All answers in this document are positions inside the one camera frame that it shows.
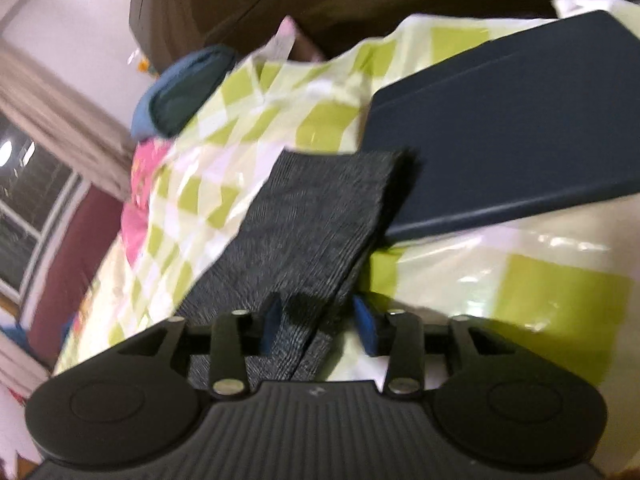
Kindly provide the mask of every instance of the maroon fabric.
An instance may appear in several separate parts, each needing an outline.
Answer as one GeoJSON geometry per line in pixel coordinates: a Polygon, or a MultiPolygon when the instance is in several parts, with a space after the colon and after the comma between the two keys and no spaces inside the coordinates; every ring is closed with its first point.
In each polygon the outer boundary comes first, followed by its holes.
{"type": "Polygon", "coordinates": [[[92,186],[69,223],[28,334],[29,345],[44,364],[55,364],[64,328],[120,230],[121,213],[122,202],[92,186]]]}

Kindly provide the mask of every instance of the window pane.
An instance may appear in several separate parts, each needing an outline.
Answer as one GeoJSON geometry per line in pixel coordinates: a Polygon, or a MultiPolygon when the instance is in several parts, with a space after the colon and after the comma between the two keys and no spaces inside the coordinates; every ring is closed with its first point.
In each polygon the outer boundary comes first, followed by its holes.
{"type": "Polygon", "coordinates": [[[15,290],[20,290],[35,247],[34,237],[7,216],[0,218],[0,278],[15,290]]]}
{"type": "Polygon", "coordinates": [[[0,114],[0,200],[42,231],[71,170],[0,114]]]}

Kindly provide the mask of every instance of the green and white tablecloth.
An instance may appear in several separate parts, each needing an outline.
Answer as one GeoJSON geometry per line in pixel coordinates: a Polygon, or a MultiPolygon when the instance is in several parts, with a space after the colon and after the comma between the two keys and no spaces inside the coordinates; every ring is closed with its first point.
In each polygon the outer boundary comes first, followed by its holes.
{"type": "MultiPolygon", "coordinates": [[[[607,8],[640,26],[639,7],[607,8]]],[[[158,169],[142,254],[122,269],[114,244],[57,371],[170,316],[237,233],[283,148],[353,152],[379,88],[545,22],[411,16],[326,63],[247,58],[158,169]]],[[[362,286],[425,314],[501,320],[516,341],[599,386],[610,423],[596,463],[615,470],[640,449],[639,219],[630,198],[394,247],[372,255],[362,286]]],[[[337,370],[348,376],[362,359],[346,351],[337,370]]]]}

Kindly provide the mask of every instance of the window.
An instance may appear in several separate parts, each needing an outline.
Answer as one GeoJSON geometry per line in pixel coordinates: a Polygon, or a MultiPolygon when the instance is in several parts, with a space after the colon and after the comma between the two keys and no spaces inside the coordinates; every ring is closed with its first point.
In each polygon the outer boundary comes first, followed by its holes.
{"type": "Polygon", "coordinates": [[[16,302],[75,177],[0,114],[0,292],[16,302]]]}

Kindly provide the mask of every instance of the pink cloth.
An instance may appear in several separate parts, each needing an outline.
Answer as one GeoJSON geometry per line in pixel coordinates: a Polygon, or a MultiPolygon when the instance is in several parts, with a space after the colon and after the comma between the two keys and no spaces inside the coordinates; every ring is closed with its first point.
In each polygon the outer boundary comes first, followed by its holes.
{"type": "Polygon", "coordinates": [[[149,139],[141,142],[133,155],[131,167],[131,202],[122,210],[122,242],[129,265],[138,259],[146,238],[149,221],[149,196],[154,173],[172,146],[170,140],[149,139]]]}

